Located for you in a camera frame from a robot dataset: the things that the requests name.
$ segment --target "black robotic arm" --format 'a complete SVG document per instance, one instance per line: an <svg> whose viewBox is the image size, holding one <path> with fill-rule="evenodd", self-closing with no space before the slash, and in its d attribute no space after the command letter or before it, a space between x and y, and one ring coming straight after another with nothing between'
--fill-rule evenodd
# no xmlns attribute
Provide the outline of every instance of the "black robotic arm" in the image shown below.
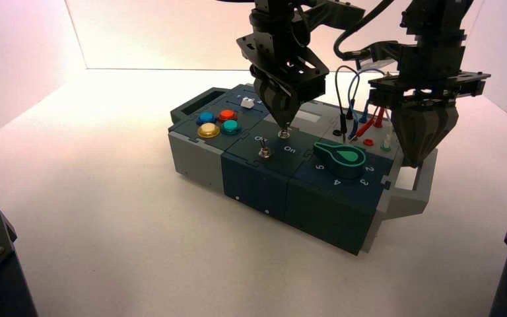
<svg viewBox="0 0 507 317"><path fill-rule="evenodd" d="M416 44L383 41L351 52L341 52L339 45L393 0L381 1L366 16L361 8L331 0L231 2L255 2L250 15L253 33L237 42L252 63L258 95L281 129L302 103L325 93L329 69L307 47L317 26L345 30L334 51L343 60L355 61L359 70L397 62L399 75L370 81L368 98L375 106L391 109L404 165L423 162L456 125L456 98L482 94L490 77L460 69L466 37L461 20L473 0L413 0L402 12L400 27L415 35ZM303 11L301 5L310 9Z"/></svg>

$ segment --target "gray handle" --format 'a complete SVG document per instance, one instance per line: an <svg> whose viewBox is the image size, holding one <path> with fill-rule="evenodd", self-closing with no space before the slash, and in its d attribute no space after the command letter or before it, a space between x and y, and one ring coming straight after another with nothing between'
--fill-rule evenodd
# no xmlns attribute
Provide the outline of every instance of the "gray handle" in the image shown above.
<svg viewBox="0 0 507 317"><path fill-rule="evenodd" d="M415 183L412 190L396 188L395 183L399 176L399 167L403 162L403 155L398 155L394 162L392 170L396 171L395 175L390 175L389 181L394 186L387 191L389 195L389 204L386 209L385 219L394 219L423 213L428 199L430 198L430 190L432 188L432 178L434 176L434 168L436 167L436 156L438 149L434 149L424 160L421 166L417 168Z"/></svg>

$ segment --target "blue button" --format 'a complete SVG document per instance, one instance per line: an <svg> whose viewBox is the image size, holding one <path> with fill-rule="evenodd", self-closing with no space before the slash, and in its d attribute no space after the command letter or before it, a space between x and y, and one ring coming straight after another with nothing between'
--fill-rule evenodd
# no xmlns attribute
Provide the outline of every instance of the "blue button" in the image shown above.
<svg viewBox="0 0 507 317"><path fill-rule="evenodd" d="M202 112L199 117L197 117L197 125L202 125L204 123L215 123L217 122L217 118L214 114L210 112Z"/></svg>
<svg viewBox="0 0 507 317"><path fill-rule="evenodd" d="M222 124L220 130L222 134L236 135L242 130L242 127L240 127L240 124L236 120L228 120Z"/></svg>

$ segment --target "white wall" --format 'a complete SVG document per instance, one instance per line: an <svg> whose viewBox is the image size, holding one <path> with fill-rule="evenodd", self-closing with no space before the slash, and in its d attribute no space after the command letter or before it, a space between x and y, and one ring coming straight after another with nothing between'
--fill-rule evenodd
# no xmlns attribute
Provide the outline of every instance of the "white wall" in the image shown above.
<svg viewBox="0 0 507 317"><path fill-rule="evenodd" d="M464 68L491 73L485 96L507 111L507 1L485 0L468 41Z"/></svg>
<svg viewBox="0 0 507 317"><path fill-rule="evenodd" d="M473 26L483 0L464 20ZM352 0L373 8L379 0ZM397 0L342 46L360 49L378 40L412 43L399 27L411 0ZM215 0L67 0L89 68L247 69L235 39L249 34L251 3ZM341 32L321 26L310 47L330 69L340 61L333 42Z"/></svg>
<svg viewBox="0 0 507 317"><path fill-rule="evenodd" d="M0 127L84 68L63 0L0 0Z"/></svg>

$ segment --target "small red button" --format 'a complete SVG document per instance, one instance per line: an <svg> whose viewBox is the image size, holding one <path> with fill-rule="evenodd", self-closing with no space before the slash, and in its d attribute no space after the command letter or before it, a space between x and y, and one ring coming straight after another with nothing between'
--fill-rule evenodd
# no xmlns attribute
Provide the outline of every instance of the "small red button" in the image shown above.
<svg viewBox="0 0 507 317"><path fill-rule="evenodd" d="M236 119L238 119L238 116L232 110L223 110L219 113L219 121L220 122L225 122L228 120L236 120Z"/></svg>

